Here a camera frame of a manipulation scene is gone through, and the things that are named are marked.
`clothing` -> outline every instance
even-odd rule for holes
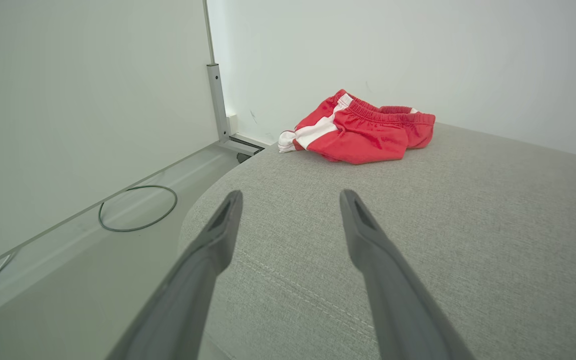
[[[279,135],[279,152],[308,150],[331,162],[365,164],[399,160],[406,149],[425,148],[435,116],[405,106],[375,107],[339,90]]]

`gray fabric surface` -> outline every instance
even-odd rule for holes
[[[400,161],[268,148],[195,203],[180,251],[244,194],[206,332],[231,358],[379,359],[339,192],[353,189],[478,359],[576,359],[576,155],[437,124]]]

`white panel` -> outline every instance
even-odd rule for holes
[[[217,141],[201,0],[0,0],[0,255]]]
[[[226,110],[274,142],[346,89],[576,154],[576,0],[211,0]]]

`whiteboard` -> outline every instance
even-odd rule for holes
[[[0,256],[217,141],[201,0],[0,0]]]

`garment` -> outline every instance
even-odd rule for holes
[[[404,157],[406,149],[425,148],[435,116],[412,107],[375,107],[339,90],[279,135],[279,152],[308,150],[332,162],[365,164]]]

